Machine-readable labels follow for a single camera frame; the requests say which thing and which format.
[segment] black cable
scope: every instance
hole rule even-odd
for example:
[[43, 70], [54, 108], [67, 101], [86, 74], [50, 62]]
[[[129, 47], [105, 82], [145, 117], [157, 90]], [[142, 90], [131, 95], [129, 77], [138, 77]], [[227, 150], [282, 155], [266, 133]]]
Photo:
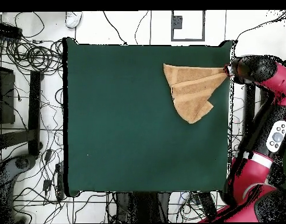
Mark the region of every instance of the black cable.
[[112, 23], [109, 21], [108, 17], [106, 16], [106, 13], [103, 11], [103, 15], [105, 16], [106, 20], [108, 21], [108, 23], [111, 25], [111, 27], [113, 29], [115, 29], [115, 31], [117, 32], [119, 39], [123, 42], [124, 45], [127, 45], [127, 43], [120, 37], [120, 34], [118, 32], [118, 30], [112, 25]]
[[95, 195], [95, 194], [91, 195], [91, 196], [87, 199], [85, 205], [84, 205], [81, 209], [79, 209], [79, 210], [77, 210], [77, 211], [75, 212], [75, 217], [74, 217], [73, 223], [76, 223], [76, 214], [77, 214], [79, 211], [81, 211], [82, 209], [84, 209], [84, 207], [86, 207], [86, 205], [88, 204], [89, 200], [90, 200], [92, 197], [105, 197], [106, 195], [107, 195], [107, 194], [105, 194], [105, 195]]
[[136, 44], [138, 44], [137, 39], [136, 39], [137, 31], [138, 31], [138, 29], [139, 29], [139, 27], [140, 27], [140, 24], [141, 24], [142, 20], [144, 19], [144, 17], [146, 17], [146, 15], [148, 14], [148, 12], [149, 12], [149, 10], [148, 10], [148, 11], [146, 12], [146, 14], [142, 17], [142, 19], [140, 20], [140, 22], [139, 22], [139, 24], [138, 24], [138, 26], [137, 26], [137, 29], [136, 29], [136, 32], [135, 32], [135, 41], [136, 41]]
[[282, 21], [282, 20], [285, 19], [285, 18], [286, 18], [286, 10], [284, 11], [284, 13], [283, 13], [282, 15], [280, 15], [279, 17], [277, 17], [277, 18], [275, 18], [275, 19], [273, 19], [273, 20], [269, 20], [269, 21], [267, 21], [267, 22], [263, 22], [263, 23], [257, 25], [256, 27], [253, 27], [253, 28], [251, 28], [251, 29], [247, 29], [247, 30], [241, 32], [241, 33], [238, 35], [238, 37], [236, 38], [236, 42], [238, 41], [239, 36], [241, 36], [243, 33], [246, 33], [246, 32], [248, 32], [248, 31], [254, 30], [254, 29], [258, 28], [258, 27], [261, 27], [261, 26], [263, 26], [263, 25], [265, 25], [265, 24], [268, 24], [268, 23], [271, 23], [271, 22], [279, 22], [279, 21]]
[[55, 93], [55, 100], [56, 100], [56, 102], [57, 102], [59, 105], [62, 106], [62, 103], [61, 103], [60, 101], [58, 101], [58, 99], [57, 99], [57, 94], [58, 94], [61, 90], [63, 91], [63, 87], [60, 88], [60, 89], [58, 89], [58, 90], [56, 91], [56, 93]]
[[[15, 26], [16, 27], [18, 27], [18, 24], [16, 23], [16, 18], [21, 14], [21, 13], [25, 13], [25, 12], [20, 12], [20, 13], [18, 13], [16, 16], [15, 16]], [[34, 36], [37, 36], [37, 35], [39, 35], [43, 30], [44, 30], [44, 23], [43, 23], [43, 21], [42, 21], [42, 19], [39, 17], [39, 15], [37, 14], [37, 13], [35, 13], [35, 12], [33, 12], [38, 18], [39, 18], [39, 20], [41, 21], [41, 24], [43, 25], [43, 28], [37, 33], [37, 34], [35, 34], [35, 35], [33, 35], [33, 36], [24, 36], [25, 38], [33, 38]]]
[[24, 215], [28, 215], [28, 216], [30, 216], [30, 222], [28, 223], [28, 224], [31, 224], [31, 221], [32, 221], [32, 216], [31, 216], [31, 214], [29, 214], [29, 213], [26, 213], [26, 212], [22, 212], [22, 211], [18, 211], [17, 209], [15, 209], [14, 207], [13, 207], [13, 210], [14, 211], [16, 211], [17, 213], [22, 213], [22, 214], [24, 214]]

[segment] tan towel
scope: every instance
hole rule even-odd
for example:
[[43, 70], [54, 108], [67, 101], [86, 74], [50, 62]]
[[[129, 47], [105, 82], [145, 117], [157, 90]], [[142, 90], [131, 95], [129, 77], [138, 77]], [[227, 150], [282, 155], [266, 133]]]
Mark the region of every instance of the tan towel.
[[214, 106], [207, 100], [227, 77], [223, 68], [182, 67], [164, 64], [174, 106], [179, 115], [193, 124]]

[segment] metal frame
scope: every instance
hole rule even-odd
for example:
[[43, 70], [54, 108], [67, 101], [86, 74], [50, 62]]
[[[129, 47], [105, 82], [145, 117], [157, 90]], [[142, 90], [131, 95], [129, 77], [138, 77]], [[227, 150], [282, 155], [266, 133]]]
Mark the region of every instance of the metal frame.
[[28, 142], [29, 155], [38, 156], [40, 150], [40, 96], [44, 75], [39, 71], [30, 73], [28, 130], [0, 135], [0, 150]]
[[205, 41], [205, 10], [203, 10], [202, 38], [174, 38], [174, 29], [182, 29], [183, 17], [171, 11], [171, 41]]

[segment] red robot arm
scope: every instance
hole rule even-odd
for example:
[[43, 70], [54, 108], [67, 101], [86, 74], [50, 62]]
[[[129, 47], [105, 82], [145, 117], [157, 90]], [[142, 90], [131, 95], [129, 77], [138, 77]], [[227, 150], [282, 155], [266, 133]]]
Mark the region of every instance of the red robot arm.
[[[226, 72], [266, 88], [273, 97], [239, 145], [221, 193], [228, 206], [212, 222], [286, 221], [286, 191], [266, 183], [272, 164], [281, 163], [286, 149], [286, 67], [269, 56], [247, 56], [234, 60]], [[261, 205], [269, 206], [263, 210]]]

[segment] floor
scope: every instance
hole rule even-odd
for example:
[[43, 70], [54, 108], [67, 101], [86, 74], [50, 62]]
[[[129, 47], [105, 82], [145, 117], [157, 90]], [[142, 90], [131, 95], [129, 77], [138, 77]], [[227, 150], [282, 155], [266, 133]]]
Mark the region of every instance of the floor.
[[[3, 13], [2, 21], [10, 24], [15, 24], [15, 16], [18, 13]], [[25, 37], [38, 35], [28, 38], [29, 40], [36, 39], [37, 41], [45, 41], [39, 46], [50, 47], [52, 42], [57, 41], [62, 37], [73, 37], [80, 44], [122, 44], [116, 31], [109, 25], [105, 19], [103, 12], [83, 12], [82, 20], [76, 29], [68, 29], [65, 26], [65, 12], [36, 12], [21, 13], [16, 18], [18, 27], [23, 29]], [[170, 36], [170, 18], [171, 12], [168, 10], [139, 10], [129, 12], [106, 12], [109, 21], [119, 31], [121, 38], [127, 44], [139, 45], [192, 45], [203, 44], [217, 46], [223, 40], [236, 39], [238, 34], [251, 27], [255, 27], [263, 22], [275, 19], [279, 16], [278, 12], [268, 10], [207, 10], [205, 22], [205, 42], [171, 42]], [[191, 16], [193, 11], [175, 11], [175, 15]], [[279, 23], [270, 23], [256, 30], [249, 31], [240, 36], [236, 47], [236, 55], [276, 55], [283, 60], [286, 59], [286, 21]], [[22, 119], [27, 123], [29, 108], [29, 84], [30, 76], [24, 76], [18, 71], [15, 65], [10, 64], [10, 59], [7, 55], [2, 55], [1, 66], [13, 69], [16, 76], [15, 96], [20, 95], [21, 101], [15, 99], [15, 109], [22, 116]], [[40, 139], [44, 145], [43, 151], [47, 148], [57, 151], [53, 157], [53, 161], [49, 164], [48, 174], [41, 173], [40, 163], [37, 161], [35, 167], [30, 171], [21, 174], [15, 184], [15, 209], [23, 211], [32, 216], [31, 224], [37, 223], [101, 223], [107, 222], [106, 217], [106, 202], [105, 193], [82, 192], [76, 198], [67, 198], [61, 205], [46, 204], [41, 196], [43, 188], [43, 180], [45, 177], [53, 175], [55, 165], [63, 160], [62, 138], [63, 138], [63, 118], [61, 106], [58, 102], [61, 101], [61, 95], [56, 92], [62, 88], [61, 71], [53, 75], [46, 75], [41, 83], [42, 97], [45, 102], [41, 109], [41, 131]], [[259, 109], [260, 95], [256, 91], [256, 111]], [[233, 147], [239, 143], [242, 132], [243, 120], [243, 86], [235, 85], [234, 99], [234, 124], [233, 133], [238, 134], [236, 139], [233, 139]], [[0, 126], [1, 133], [24, 130], [20, 116], [16, 114], [14, 124], [6, 124]], [[6, 158], [12, 151], [12, 155], [18, 155], [27, 151], [27, 146], [17, 148], [13, 146], [2, 151], [1, 159]], [[50, 201], [55, 200], [53, 189], [48, 194]], [[217, 192], [212, 192], [212, 196], [217, 201], [217, 207], [222, 207], [223, 202], [218, 197]], [[171, 222], [181, 222], [176, 219], [176, 212], [179, 209], [179, 204], [186, 200], [186, 192], [173, 192], [169, 201], [169, 220]], [[112, 201], [110, 204], [110, 212], [115, 214], [116, 205]], [[27, 223], [30, 222], [30, 216], [27, 216]]]

